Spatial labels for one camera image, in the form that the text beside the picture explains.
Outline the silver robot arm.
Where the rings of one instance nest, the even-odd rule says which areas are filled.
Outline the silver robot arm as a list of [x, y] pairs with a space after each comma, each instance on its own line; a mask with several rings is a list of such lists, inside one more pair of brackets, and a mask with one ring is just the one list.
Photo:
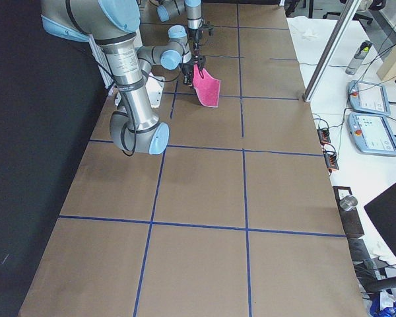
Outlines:
[[186, 14], [187, 34], [195, 43], [200, 43], [204, 31], [214, 34], [214, 26], [205, 21], [200, 0], [158, 1], [157, 15], [161, 22]]
[[162, 22], [187, 14], [187, 26], [175, 25], [163, 46], [141, 46], [134, 41], [141, 14], [136, 1], [42, 1], [44, 30], [54, 36], [87, 42], [93, 38], [104, 52], [121, 102], [110, 120], [114, 144], [126, 155], [159, 155], [168, 144], [170, 130], [152, 111], [146, 83], [153, 65], [181, 68], [192, 78], [193, 56], [188, 40], [203, 25], [200, 1], [161, 1]]

